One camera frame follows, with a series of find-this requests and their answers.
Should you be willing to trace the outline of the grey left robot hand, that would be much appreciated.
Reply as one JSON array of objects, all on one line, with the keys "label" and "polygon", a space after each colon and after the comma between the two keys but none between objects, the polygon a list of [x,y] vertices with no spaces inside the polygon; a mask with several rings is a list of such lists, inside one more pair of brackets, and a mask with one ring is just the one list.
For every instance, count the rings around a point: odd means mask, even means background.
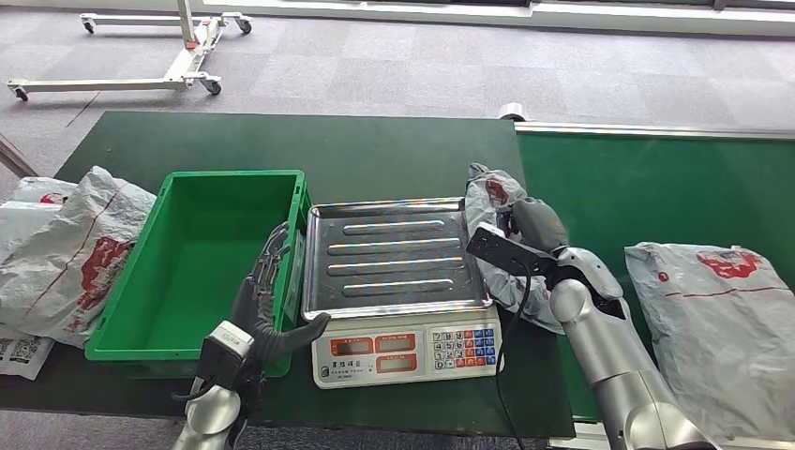
[{"label": "grey left robot hand", "polygon": [[291,249],[290,226],[279,224],[269,234],[249,274],[241,281],[232,306],[230,322],[253,337],[247,358],[261,367],[299,350],[318,339],[331,320],[321,313],[309,323],[290,331],[274,325],[274,282],[281,259]]}]

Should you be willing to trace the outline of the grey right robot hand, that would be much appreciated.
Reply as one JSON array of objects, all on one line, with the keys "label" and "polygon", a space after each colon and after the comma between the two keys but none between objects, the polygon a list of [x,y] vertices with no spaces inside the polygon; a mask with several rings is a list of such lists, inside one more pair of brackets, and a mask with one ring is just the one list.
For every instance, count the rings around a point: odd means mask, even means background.
[{"label": "grey right robot hand", "polygon": [[547,253],[569,245],[569,234],[558,214],[540,199],[527,197],[510,207],[509,223],[528,247]]}]

